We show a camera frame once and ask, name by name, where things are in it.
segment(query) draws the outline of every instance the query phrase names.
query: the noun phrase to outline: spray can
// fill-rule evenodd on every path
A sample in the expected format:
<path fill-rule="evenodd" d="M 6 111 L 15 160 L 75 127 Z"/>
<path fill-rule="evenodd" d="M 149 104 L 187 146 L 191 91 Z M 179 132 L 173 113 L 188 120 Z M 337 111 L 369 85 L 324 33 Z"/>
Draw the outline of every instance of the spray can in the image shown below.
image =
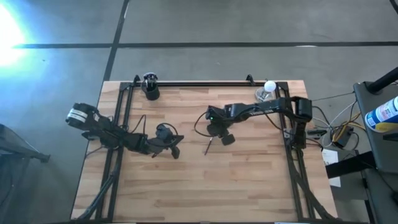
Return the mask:
<path fill-rule="evenodd" d="M 365 123 L 370 129 L 379 133 L 398 128 L 398 96 L 368 112 Z"/>

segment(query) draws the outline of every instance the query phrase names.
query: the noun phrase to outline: wooden table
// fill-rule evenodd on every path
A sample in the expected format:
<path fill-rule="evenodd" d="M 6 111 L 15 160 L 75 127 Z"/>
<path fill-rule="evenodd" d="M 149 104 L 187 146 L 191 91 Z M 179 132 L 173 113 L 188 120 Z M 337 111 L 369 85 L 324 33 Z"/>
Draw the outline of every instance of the wooden table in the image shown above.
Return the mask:
<path fill-rule="evenodd" d="M 304 82 L 288 81 L 290 95 L 307 97 Z M 105 82 L 98 109 L 112 116 L 120 82 Z M 282 135 L 265 116 L 234 124 L 229 131 L 236 142 L 223 146 L 198 135 L 193 125 L 208 105 L 255 101 L 257 87 L 160 87 L 160 98 L 147 101 L 135 88 L 129 127 L 133 129 L 142 114 L 147 115 L 146 133 L 155 136 L 161 122 L 174 125 L 185 136 L 178 145 L 180 158 L 170 151 L 156 158 L 124 150 L 115 222 L 272 222 L 296 221 L 294 201 Z M 279 124 L 277 114 L 270 115 Z M 206 132 L 208 121 L 199 121 Z M 137 129 L 142 132 L 142 123 Z M 92 151 L 99 146 L 93 141 Z M 328 212 L 336 217 L 335 203 L 320 149 L 304 150 L 310 187 Z M 82 214 L 98 193 L 106 150 L 90 155 L 84 163 L 72 218 Z"/>

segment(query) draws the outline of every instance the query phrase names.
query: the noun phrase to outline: water bottle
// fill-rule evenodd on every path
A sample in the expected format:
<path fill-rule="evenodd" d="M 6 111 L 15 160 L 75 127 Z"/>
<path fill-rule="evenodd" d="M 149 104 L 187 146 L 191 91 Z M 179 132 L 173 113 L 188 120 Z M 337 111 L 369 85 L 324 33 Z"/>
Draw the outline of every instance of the water bottle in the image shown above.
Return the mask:
<path fill-rule="evenodd" d="M 266 81 L 264 87 L 258 88 L 256 90 L 256 99 L 258 102 L 264 102 L 273 100 L 274 96 L 272 92 L 276 89 L 276 83 L 274 81 Z"/>

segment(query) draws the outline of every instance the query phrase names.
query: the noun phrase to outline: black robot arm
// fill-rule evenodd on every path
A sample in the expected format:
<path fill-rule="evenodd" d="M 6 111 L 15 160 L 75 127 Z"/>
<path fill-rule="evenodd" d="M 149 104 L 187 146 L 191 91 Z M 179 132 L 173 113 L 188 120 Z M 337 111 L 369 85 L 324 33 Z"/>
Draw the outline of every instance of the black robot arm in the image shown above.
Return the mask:
<path fill-rule="evenodd" d="M 184 136 L 173 134 L 160 124 L 156 127 L 156 138 L 148 139 L 145 133 L 130 133 L 127 128 L 114 124 L 108 117 L 100 115 L 97 108 L 85 103 L 75 103 L 66 122 L 68 125 L 85 131 L 81 135 L 88 140 L 99 139 L 103 146 L 114 149 L 124 146 L 130 151 L 157 156 L 164 149 L 171 149 L 174 159 L 178 159 L 180 150 L 177 144 Z"/>
<path fill-rule="evenodd" d="M 293 110 L 292 102 L 295 103 L 295 110 Z M 232 124 L 245 121 L 252 116 L 271 113 L 282 113 L 293 121 L 294 126 L 288 133 L 291 144 L 293 147 L 305 148 L 305 127 L 312 119 L 312 102 L 298 96 L 278 98 L 251 105 L 234 103 L 225 105 L 223 109 L 209 106 L 205 116 L 210 120 L 207 131 L 211 136 L 220 137 L 224 145 L 231 144 L 234 142 L 234 137 L 229 134 L 227 129 Z"/>

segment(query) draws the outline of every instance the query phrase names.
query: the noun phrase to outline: wire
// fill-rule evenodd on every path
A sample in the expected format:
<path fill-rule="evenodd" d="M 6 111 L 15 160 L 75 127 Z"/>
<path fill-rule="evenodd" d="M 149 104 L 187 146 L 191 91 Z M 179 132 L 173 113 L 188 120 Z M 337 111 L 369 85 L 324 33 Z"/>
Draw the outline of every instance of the wire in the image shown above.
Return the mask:
<path fill-rule="evenodd" d="M 344 94 L 340 94 L 340 95 L 329 96 L 329 97 L 325 97 L 325 98 L 319 98 L 319 99 L 312 100 L 312 101 L 326 100 L 326 99 L 331 99 L 331 98 L 335 98 L 335 97 L 339 97 L 339 96 L 350 95 L 350 94 L 353 94 L 353 93 L 354 93 L 354 91 L 352 91 L 351 93 L 344 93 Z"/>
<path fill-rule="evenodd" d="M 333 122 L 335 122 L 335 120 L 336 120 L 341 114 L 344 113 L 344 111 L 346 111 L 348 108 L 350 108 L 350 106 L 353 106 L 355 103 L 356 103 L 356 101 L 354 101 L 353 103 L 349 104 L 349 105 L 348 105 L 346 108 L 344 108 L 340 113 L 338 113 L 338 115 L 330 122 L 330 125 L 332 125 Z M 322 138 L 322 146 L 324 146 L 324 145 L 325 145 L 325 136 L 323 136 L 323 138 Z"/>
<path fill-rule="evenodd" d="M 306 140 L 311 141 L 311 142 L 315 142 L 316 143 L 315 146 L 319 146 L 321 148 L 321 152 L 323 151 L 323 146 L 318 141 L 316 141 L 314 139 L 309 139 L 309 138 L 306 138 Z"/>
<path fill-rule="evenodd" d="M 104 148 L 104 146 L 101 146 L 101 147 L 99 147 L 99 148 L 97 148 L 97 149 L 95 149 L 95 150 L 92 150 L 91 152 L 87 153 L 87 154 L 86 154 L 86 158 L 87 158 L 90 154 L 92 154 L 92 153 L 94 153 L 94 152 L 96 152 L 96 151 L 98 151 L 98 150 L 100 150 L 100 149 L 102 149 L 102 148 Z"/>
<path fill-rule="evenodd" d="M 156 126 L 156 129 L 157 129 L 160 125 L 168 125 L 168 126 L 172 127 L 172 128 L 174 129 L 174 131 L 175 131 L 175 135 L 178 135 L 177 129 L 176 129 L 174 126 L 172 126 L 171 124 L 169 124 L 169 123 L 160 123 L 160 124 L 158 124 L 158 125 Z M 146 139 L 146 143 L 148 143 L 148 144 L 150 144 L 150 145 L 152 145 L 152 146 L 157 146 L 157 147 L 170 147 L 170 146 L 172 146 L 172 145 L 174 144 L 175 141 L 176 141 L 176 139 L 174 139 L 172 142 L 170 142 L 170 143 L 168 143 L 168 144 L 158 145 L 158 144 L 155 144 L 155 143 L 153 143 L 153 142 L 150 142 L 150 141 L 148 141 L 148 139 Z"/>
<path fill-rule="evenodd" d="M 331 129 L 331 126 L 330 126 L 326 121 L 321 120 L 321 119 L 316 118 L 316 117 L 312 117 L 312 119 L 315 119 L 315 120 L 317 120 L 317 121 L 320 121 L 320 122 L 322 122 L 323 124 L 325 124 L 325 125 L 328 126 L 328 127 L 322 127 L 322 126 L 317 126 L 317 127 L 319 127 L 319 128 L 329 128 L 329 129 Z"/>
<path fill-rule="evenodd" d="M 350 149 L 350 151 L 355 150 L 358 147 L 358 144 L 359 144 L 359 135 L 356 134 L 356 132 L 354 132 L 354 131 L 353 131 L 353 134 L 356 136 L 356 143 L 355 143 L 355 146 L 352 149 Z"/>
<path fill-rule="evenodd" d="M 359 127 L 366 132 L 366 128 L 364 126 L 362 126 L 361 124 L 359 124 L 358 122 L 352 121 L 352 122 L 350 122 L 349 125 Z"/>
<path fill-rule="evenodd" d="M 140 117 L 140 119 L 139 119 L 139 121 L 138 121 L 136 127 L 135 127 L 130 133 L 133 133 L 134 131 L 136 131 L 136 129 L 138 128 L 138 126 L 139 126 L 139 124 L 141 123 L 141 120 L 142 120 L 143 118 L 145 118 L 145 119 L 144 119 L 144 125 L 143 125 L 143 127 L 142 127 L 142 133 L 145 134 L 145 126 L 146 126 L 146 124 L 147 124 L 147 115 L 146 115 L 146 114 L 144 114 L 144 115 L 142 115 L 142 116 Z"/>
<path fill-rule="evenodd" d="M 330 122 L 328 121 L 328 118 L 326 117 L 325 113 L 323 112 L 323 110 L 319 106 L 312 106 L 312 108 L 316 108 L 319 111 L 321 111 L 321 114 L 322 114 L 323 118 L 325 119 L 327 125 L 330 125 Z"/>
<path fill-rule="evenodd" d="M 206 113 L 207 113 L 207 111 L 204 112 L 203 114 L 201 114 L 201 115 L 199 116 L 199 118 L 197 119 L 197 121 L 196 121 L 195 124 L 193 125 L 193 129 L 195 130 L 196 133 L 198 133 L 198 134 L 201 135 L 201 136 L 212 138 L 212 137 L 215 137 L 215 136 L 211 136 L 211 135 L 209 135 L 209 134 L 203 134 L 203 133 L 200 133 L 200 132 L 197 130 L 197 124 L 198 124 L 200 118 L 203 117 L 203 115 L 205 115 Z"/>
<path fill-rule="evenodd" d="M 332 142 L 337 142 L 337 141 L 340 139 L 340 137 L 343 135 L 345 129 L 346 129 L 348 126 L 357 126 L 357 127 L 362 128 L 362 129 L 365 129 L 365 128 L 362 127 L 361 125 L 358 125 L 358 124 L 351 124 L 351 122 L 354 122 L 354 121 L 360 116 L 360 113 L 357 113 L 356 115 L 354 115 L 354 118 L 352 118 L 353 108 L 354 108 L 354 105 L 355 105 L 356 102 L 357 102 L 357 101 L 355 101 L 354 104 L 353 104 L 352 107 L 351 107 L 351 112 L 349 113 L 349 120 L 343 123 L 343 127 L 340 129 L 340 132 L 338 133 L 337 136 L 336 136 L 336 134 L 333 134 Z"/>
<path fill-rule="evenodd" d="M 177 129 L 176 129 L 174 126 L 172 126 L 171 124 L 169 124 L 169 123 L 160 123 L 160 124 L 158 124 L 158 125 L 156 126 L 156 129 L 158 129 L 159 126 L 162 125 L 162 124 L 163 124 L 163 125 L 168 125 L 168 126 L 172 127 L 172 128 L 174 129 L 174 131 L 175 131 L 175 135 L 178 135 Z"/>

